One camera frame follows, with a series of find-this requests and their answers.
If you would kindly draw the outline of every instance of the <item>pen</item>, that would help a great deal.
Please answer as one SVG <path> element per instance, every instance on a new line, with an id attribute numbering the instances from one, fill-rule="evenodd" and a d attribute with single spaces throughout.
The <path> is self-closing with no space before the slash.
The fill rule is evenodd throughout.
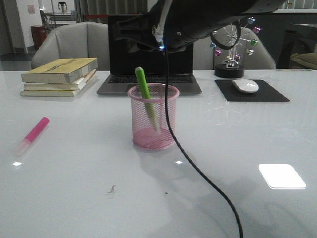
<path id="1" fill-rule="evenodd" d="M 50 120 L 48 118 L 42 118 L 40 122 L 36 124 L 36 126 L 27 134 L 27 136 L 21 141 L 19 146 L 15 149 L 15 156 L 22 156 L 49 122 Z"/>
<path id="2" fill-rule="evenodd" d="M 138 80 L 138 84 L 139 84 L 142 98 L 151 99 L 150 91 L 149 91 L 147 81 L 145 79 L 145 75 L 144 75 L 144 71 L 143 71 L 142 67 L 135 68 L 135 75 L 136 75 L 137 80 Z M 145 108 L 146 108 L 146 111 L 148 114 L 148 118 L 151 120 L 152 126 L 156 130 L 158 128 L 157 116 L 156 116 L 153 104 L 152 103 L 144 103 L 144 105 L 145 105 Z"/>

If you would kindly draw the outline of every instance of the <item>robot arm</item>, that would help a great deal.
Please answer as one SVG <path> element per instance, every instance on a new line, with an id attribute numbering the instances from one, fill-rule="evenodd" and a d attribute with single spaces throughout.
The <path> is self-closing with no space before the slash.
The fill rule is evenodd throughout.
<path id="1" fill-rule="evenodd" d="M 273 12 L 285 0 L 173 0 L 166 17 L 163 40 L 170 52 L 208 37 L 213 31 L 248 15 Z M 165 0 L 158 0 L 141 16 L 117 22 L 115 40 L 127 39 L 132 51 L 158 51 L 154 31 L 160 22 Z"/>

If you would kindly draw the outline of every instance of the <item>laptop screen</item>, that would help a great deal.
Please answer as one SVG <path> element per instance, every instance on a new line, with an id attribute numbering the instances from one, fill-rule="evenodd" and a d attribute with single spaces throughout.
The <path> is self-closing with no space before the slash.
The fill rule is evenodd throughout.
<path id="1" fill-rule="evenodd" d="M 133 75 L 135 68 L 141 66 L 145 74 L 165 74 L 165 59 L 162 52 L 127 51 L 126 40 L 114 40 L 112 24 L 117 21 L 127 20 L 135 15 L 110 15 L 108 17 L 109 54 L 111 74 Z M 168 55 L 170 74 L 193 73 L 193 45 L 183 52 Z"/>

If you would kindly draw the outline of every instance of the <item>green highlighter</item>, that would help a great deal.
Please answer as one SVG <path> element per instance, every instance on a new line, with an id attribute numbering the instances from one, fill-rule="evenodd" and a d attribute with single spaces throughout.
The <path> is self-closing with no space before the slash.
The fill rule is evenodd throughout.
<path id="1" fill-rule="evenodd" d="M 136 67 L 135 68 L 135 75 L 138 80 L 140 92 L 142 95 L 142 98 L 145 99 L 151 99 L 150 91 L 147 85 L 147 81 L 145 79 L 144 71 L 142 67 Z M 152 103 L 144 103 L 145 109 L 148 114 L 148 118 L 151 120 L 152 126 L 155 130 L 158 129 L 158 123 L 157 123 L 157 115 L 155 113 L 154 107 Z"/>

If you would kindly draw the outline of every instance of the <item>black laptop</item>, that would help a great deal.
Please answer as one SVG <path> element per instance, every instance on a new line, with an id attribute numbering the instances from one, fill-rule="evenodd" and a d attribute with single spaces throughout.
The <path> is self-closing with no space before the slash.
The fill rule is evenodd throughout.
<path id="1" fill-rule="evenodd" d="M 114 40 L 112 24 L 135 15 L 108 17 L 110 75 L 98 89 L 99 95 L 126 96 L 137 85 L 135 68 L 141 66 L 148 83 L 165 83 L 165 59 L 162 52 L 127 51 L 126 40 Z M 183 52 L 169 54 L 169 84 L 177 87 L 180 95 L 200 94 L 201 89 L 193 76 L 193 45 Z"/>

